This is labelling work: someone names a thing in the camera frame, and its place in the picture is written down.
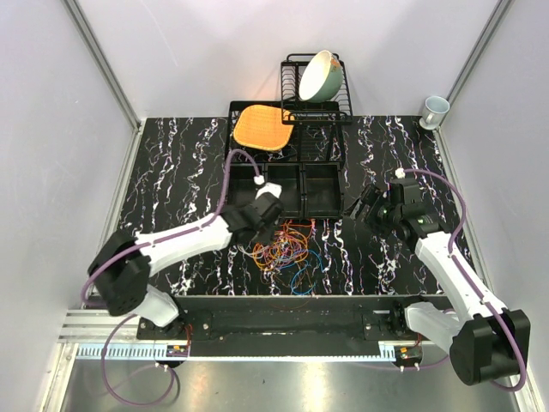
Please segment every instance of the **pile of colorful cables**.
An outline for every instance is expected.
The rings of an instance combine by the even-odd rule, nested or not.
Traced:
[[[320,268],[322,259],[318,254],[309,249],[309,238],[314,232],[315,221],[309,225],[301,225],[292,221],[285,221],[282,228],[274,233],[274,240],[270,245],[257,244],[252,253],[245,251],[242,247],[239,250],[251,257],[257,267],[262,271],[262,282],[267,284],[269,278],[276,280],[283,286],[290,288],[293,294],[310,294],[316,283],[311,280],[311,273],[308,268],[312,267],[306,260],[309,254],[316,255]],[[302,234],[299,230],[308,230],[308,234]],[[281,279],[281,270],[297,265],[298,271],[289,282]],[[301,287],[308,280],[308,290],[300,292]]]

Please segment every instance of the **green bowl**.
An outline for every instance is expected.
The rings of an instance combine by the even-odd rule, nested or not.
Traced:
[[[310,103],[332,99],[343,84],[343,69],[337,58],[327,50],[318,53],[305,68],[299,83],[299,98]]]

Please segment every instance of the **orange plate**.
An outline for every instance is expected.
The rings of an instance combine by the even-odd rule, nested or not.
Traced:
[[[234,128],[234,140],[247,148],[276,151],[288,144],[292,124],[282,124],[282,109],[254,105],[246,107]]]

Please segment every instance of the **cup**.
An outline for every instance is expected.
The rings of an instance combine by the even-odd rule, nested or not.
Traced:
[[[440,96],[428,97],[425,100],[423,112],[421,112],[419,125],[426,130],[435,130],[443,121],[448,110],[449,102],[446,99]]]
[[[323,50],[307,64],[299,83],[299,98],[310,103],[322,103],[336,96],[342,84],[343,68],[339,60]]]

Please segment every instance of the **wall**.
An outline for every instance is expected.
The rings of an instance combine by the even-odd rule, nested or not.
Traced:
[[[58,0],[0,4],[0,410],[32,410],[131,130]]]
[[[513,4],[443,132],[495,291],[532,322],[529,365],[549,405],[547,15],[548,2]]]
[[[497,0],[79,0],[141,117],[226,116],[278,100],[280,61],[338,52],[355,114],[446,95]]]

